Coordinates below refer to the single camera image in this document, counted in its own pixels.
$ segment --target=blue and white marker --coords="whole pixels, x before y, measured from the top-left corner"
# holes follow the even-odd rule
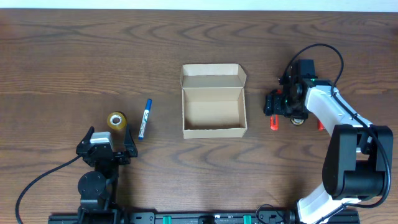
[[[145,127],[147,126],[148,116],[149,116],[149,111],[150,111],[150,106],[151,105],[152,105],[152,100],[148,99],[147,100],[147,105],[145,106],[145,110],[144,110],[144,116],[142,117],[141,128],[139,129],[139,134],[138,134],[138,139],[139,140],[143,140],[144,139]]]

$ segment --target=white wall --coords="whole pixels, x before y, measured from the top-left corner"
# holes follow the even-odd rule
[[[398,0],[0,0],[0,8],[398,12]]]

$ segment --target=green connector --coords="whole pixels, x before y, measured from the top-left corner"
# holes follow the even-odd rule
[[[163,224],[172,224],[172,217],[163,217]]]
[[[243,216],[243,224],[251,224],[251,215]]]

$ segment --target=box lid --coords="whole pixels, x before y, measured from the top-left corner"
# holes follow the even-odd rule
[[[182,65],[181,87],[244,87],[246,74],[237,63]]]

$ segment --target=open cardboard box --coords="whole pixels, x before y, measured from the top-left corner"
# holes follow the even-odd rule
[[[185,139],[244,135],[246,74],[239,64],[183,65],[180,80]]]

